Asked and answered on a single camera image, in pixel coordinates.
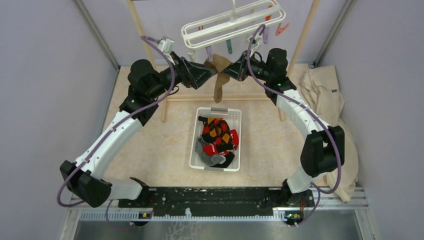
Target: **beige towel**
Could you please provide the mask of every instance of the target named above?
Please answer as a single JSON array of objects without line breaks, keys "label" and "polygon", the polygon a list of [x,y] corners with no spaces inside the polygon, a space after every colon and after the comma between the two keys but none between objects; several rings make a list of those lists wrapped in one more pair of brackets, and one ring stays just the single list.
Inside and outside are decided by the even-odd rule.
[{"label": "beige towel", "polygon": [[[358,181],[359,160],[354,138],[340,119],[345,100],[340,93],[335,66],[309,69],[300,80],[298,90],[318,116],[330,125],[339,125],[344,130],[344,165],[341,167],[340,185],[335,193],[347,202],[351,199]],[[325,176],[330,188],[334,187],[336,179],[337,169]]]}]

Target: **wooden pole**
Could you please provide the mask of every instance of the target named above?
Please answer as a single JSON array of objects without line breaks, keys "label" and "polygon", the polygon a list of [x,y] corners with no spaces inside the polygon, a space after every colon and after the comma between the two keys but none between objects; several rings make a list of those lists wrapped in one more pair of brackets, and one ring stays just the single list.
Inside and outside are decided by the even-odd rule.
[{"label": "wooden pole", "polygon": [[[128,4],[129,12],[131,13],[132,19],[134,20],[135,27],[137,28],[138,34],[140,36],[145,36],[146,33],[143,28],[142,21],[140,21],[140,17],[137,12],[136,6],[134,5],[134,2],[132,0],[126,0],[126,3]],[[143,40],[140,39],[140,41],[142,41],[143,43],[144,50],[147,54],[147,58],[150,61],[151,65],[153,66],[153,69],[157,71],[158,67],[156,66],[155,59],[153,58],[153,54],[150,49],[150,46],[147,43],[145,43]]]},{"label": "wooden pole", "polygon": [[[298,60],[299,54],[301,53],[302,47],[304,46],[305,39],[308,35],[311,24],[314,21],[315,14],[317,13],[318,6],[320,5],[321,0],[313,0],[312,5],[310,6],[309,13],[307,14],[306,21],[303,25],[302,33],[300,34],[299,40],[297,40],[296,48],[294,49],[293,57],[290,60],[290,64],[287,69],[287,76],[290,78],[292,75],[293,68]],[[278,115],[280,121],[284,121],[284,112],[281,109],[278,109]]]},{"label": "wooden pole", "polygon": [[[263,93],[261,94],[227,94],[222,97],[222,101],[269,101],[270,99]],[[165,98],[162,105],[161,121],[167,120],[167,107],[169,102],[213,102],[214,95],[173,95]]]}]

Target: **brown sock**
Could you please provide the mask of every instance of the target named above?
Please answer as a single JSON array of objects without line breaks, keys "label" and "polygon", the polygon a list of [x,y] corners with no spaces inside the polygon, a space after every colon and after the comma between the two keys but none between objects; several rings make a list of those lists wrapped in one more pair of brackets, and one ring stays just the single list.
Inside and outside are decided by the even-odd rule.
[{"label": "brown sock", "polygon": [[213,99],[215,100],[215,103],[221,102],[223,99],[223,85],[230,81],[230,77],[228,75],[221,73],[230,64],[230,60],[216,53],[213,54],[212,62],[209,62],[209,59],[204,61],[205,67],[213,69],[218,73],[218,76],[216,76],[215,90],[213,92]]}]

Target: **red sock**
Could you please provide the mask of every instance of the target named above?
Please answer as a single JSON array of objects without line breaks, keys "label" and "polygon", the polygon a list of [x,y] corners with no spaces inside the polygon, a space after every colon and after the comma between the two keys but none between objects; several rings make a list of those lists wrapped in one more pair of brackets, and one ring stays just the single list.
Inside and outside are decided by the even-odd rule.
[{"label": "red sock", "polygon": [[209,156],[217,154],[216,151],[217,150],[213,144],[209,144],[203,147],[203,152]]},{"label": "red sock", "polygon": [[231,138],[232,138],[232,146],[234,150],[237,150],[239,147],[239,135],[237,134],[237,131],[235,129],[231,130]]}]

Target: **beige floor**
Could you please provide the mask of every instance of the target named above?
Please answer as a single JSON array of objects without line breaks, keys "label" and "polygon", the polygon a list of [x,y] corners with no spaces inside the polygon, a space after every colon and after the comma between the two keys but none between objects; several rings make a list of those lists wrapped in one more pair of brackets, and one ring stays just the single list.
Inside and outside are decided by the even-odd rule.
[{"label": "beige floor", "polygon": [[[296,84],[308,69],[297,64],[292,80]],[[122,67],[110,103],[106,126],[110,124],[128,90],[129,67]],[[194,91],[181,87],[182,94],[213,94],[215,78]],[[223,94],[264,93],[251,79],[231,80]],[[235,173],[209,172],[189,167],[196,110],[199,107],[240,109],[242,112],[241,163]],[[106,177],[136,177],[150,186],[227,187],[280,186],[300,166],[304,144],[297,128],[286,119],[280,122],[271,101],[169,102],[166,122],[161,122],[162,105],[150,121],[116,155]]]}]

